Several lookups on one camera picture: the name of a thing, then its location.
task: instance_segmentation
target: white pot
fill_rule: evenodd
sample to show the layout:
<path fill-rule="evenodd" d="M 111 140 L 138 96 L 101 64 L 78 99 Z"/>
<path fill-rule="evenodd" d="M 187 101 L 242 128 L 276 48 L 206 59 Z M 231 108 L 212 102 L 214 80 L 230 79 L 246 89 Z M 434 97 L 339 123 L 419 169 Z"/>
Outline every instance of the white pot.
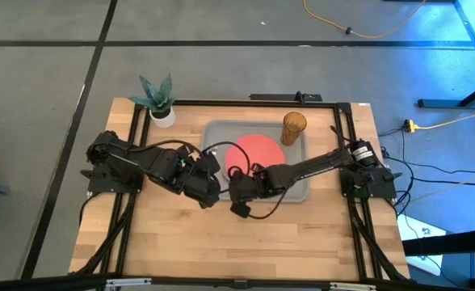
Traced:
<path fill-rule="evenodd" d="M 170 109 L 170 114 L 164 118 L 155 118 L 153 114 L 151 114 L 151 110 L 149 110 L 149 115 L 151 116 L 151 119 L 159 128 L 166 129 L 174 124 L 174 121 L 176 120 L 176 115 L 174 114 L 173 108 Z"/>

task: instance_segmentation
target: glass cup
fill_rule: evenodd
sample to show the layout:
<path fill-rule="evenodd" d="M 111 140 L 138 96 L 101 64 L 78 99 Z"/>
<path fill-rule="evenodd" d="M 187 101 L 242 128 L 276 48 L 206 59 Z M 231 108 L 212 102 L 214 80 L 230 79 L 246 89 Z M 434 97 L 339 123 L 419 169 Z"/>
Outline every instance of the glass cup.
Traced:
<path fill-rule="evenodd" d="M 283 120 L 283 135 L 280 141 L 285 146 L 291 146 L 304 131 L 308 121 L 299 112 L 289 112 Z"/>

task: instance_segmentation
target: red plate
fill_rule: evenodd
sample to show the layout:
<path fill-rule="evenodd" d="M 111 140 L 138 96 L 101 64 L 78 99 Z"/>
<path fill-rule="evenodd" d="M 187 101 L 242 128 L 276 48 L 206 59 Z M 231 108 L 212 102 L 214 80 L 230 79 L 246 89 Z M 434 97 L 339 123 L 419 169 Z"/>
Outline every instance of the red plate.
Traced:
<path fill-rule="evenodd" d="M 250 166 L 255 162 L 263 167 L 286 163 L 286 158 L 279 144 L 262 134 L 249 134 L 239 137 L 236 143 L 248 154 Z M 225 175 L 229 168 L 233 166 L 241 168 L 246 173 L 245 155 L 235 146 L 225 153 Z"/>

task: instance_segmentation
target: yellow connector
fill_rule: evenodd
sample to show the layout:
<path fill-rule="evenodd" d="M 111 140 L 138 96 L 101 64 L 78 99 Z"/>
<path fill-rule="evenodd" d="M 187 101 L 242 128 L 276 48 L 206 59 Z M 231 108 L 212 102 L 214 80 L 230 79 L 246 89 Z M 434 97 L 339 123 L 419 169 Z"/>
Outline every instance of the yellow connector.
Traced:
<path fill-rule="evenodd" d="M 415 133 L 415 129 L 420 129 L 418 125 L 414 123 L 413 120 L 405 120 L 404 129 L 408 133 Z"/>

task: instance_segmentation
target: yellow cable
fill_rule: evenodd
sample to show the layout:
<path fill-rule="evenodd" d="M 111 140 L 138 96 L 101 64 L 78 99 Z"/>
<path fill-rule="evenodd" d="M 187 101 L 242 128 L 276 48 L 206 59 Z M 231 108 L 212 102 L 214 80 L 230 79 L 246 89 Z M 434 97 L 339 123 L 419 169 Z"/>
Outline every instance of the yellow cable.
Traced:
<path fill-rule="evenodd" d="M 453 188 L 457 188 L 459 186 L 462 186 L 464 185 L 465 183 L 469 183 L 469 182 L 473 182 L 475 180 L 475 177 L 469 179 L 469 180 L 465 180 L 464 182 L 460 182 L 460 183 L 456 183 L 452 186 L 449 186 L 449 187 L 446 187 L 446 188 L 442 188 L 440 190 L 437 190 L 437 191 L 433 191 L 431 193 L 427 193 L 427 194 L 424 194 L 420 197 L 417 197 L 415 199 L 413 199 L 412 201 L 410 201 L 409 203 L 414 203 L 415 201 L 417 200 L 421 200 L 422 198 L 425 198 L 425 197 L 428 197 L 428 196 L 431 196 L 431 195 L 435 195 L 435 194 L 438 194 L 438 193 L 441 193 L 441 192 L 444 192 L 444 191 L 447 191 L 447 190 L 450 190 L 450 189 L 453 189 Z"/>
<path fill-rule="evenodd" d="M 418 126 L 418 125 L 414 124 L 414 129 L 436 129 L 436 128 L 441 127 L 441 126 L 445 126 L 445 125 L 448 125 L 448 124 L 453 124 L 455 122 L 466 120 L 466 119 L 469 119 L 469 118 L 472 118 L 472 117 L 475 117 L 475 114 L 473 114 L 471 116 L 462 117 L 462 118 L 459 118 L 459 119 L 456 119 L 456 120 L 451 120 L 451 121 L 448 121 L 448 122 L 444 122 L 444 123 L 441 123 L 441 124 L 432 125 L 432 126 Z"/>
<path fill-rule="evenodd" d="M 336 28 L 338 28 L 338 29 L 341 29 L 341 30 L 343 30 L 344 32 L 347 31 L 347 28 L 345 28 L 345 27 L 343 27 L 343 26 L 341 26 L 341 25 L 338 25 L 338 24 L 336 24 L 336 23 L 334 23 L 334 22 L 332 22 L 332 21 L 330 21 L 330 20 L 328 20 L 328 19 L 322 18 L 322 17 L 320 17 L 320 16 L 314 14 L 314 13 L 308 8 L 308 3 L 306 2 L 306 0 L 303 0 L 303 2 L 304 2 L 304 8 L 305 8 L 305 10 L 306 10 L 311 16 L 313 16 L 314 18 L 316 18 L 316 19 L 318 19 L 318 20 L 321 20 L 321 21 L 323 21 L 323 22 L 325 22 L 325 23 L 328 23 L 328 24 L 330 24 L 330 25 L 332 25 L 332 26 L 334 26 L 334 27 L 336 27 Z M 410 15 L 408 15 L 408 17 L 406 17 L 403 21 L 401 21 L 396 27 L 394 27 L 394 28 L 392 28 L 392 29 L 390 29 L 390 30 L 388 30 L 388 31 L 386 31 L 386 32 L 383 32 L 383 33 L 381 33 L 381 34 L 374 35 L 374 36 L 366 36 L 366 35 L 363 35 L 363 34 L 361 34 L 361 33 L 358 33 L 358 32 L 352 31 L 352 30 L 351 30 L 351 33 L 352 33 L 353 35 L 355 35 L 355 36 L 359 36 L 359 37 L 363 37 L 363 38 L 368 38 L 368 39 L 375 39 L 375 38 L 380 38 L 380 37 L 383 37 L 383 36 L 387 36 L 387 35 L 389 35 L 389 34 L 395 32 L 397 29 L 401 28 L 403 25 L 405 25 L 405 23 L 407 23 L 408 20 L 410 20 L 410 19 L 412 18 L 412 16 L 414 16 L 414 14 L 419 10 L 419 8 L 422 7 L 422 5 L 424 5 L 424 3 L 426 3 L 426 0 L 422 0 L 421 3 L 417 6 L 417 8 L 415 8 L 414 12 L 410 13 Z"/>

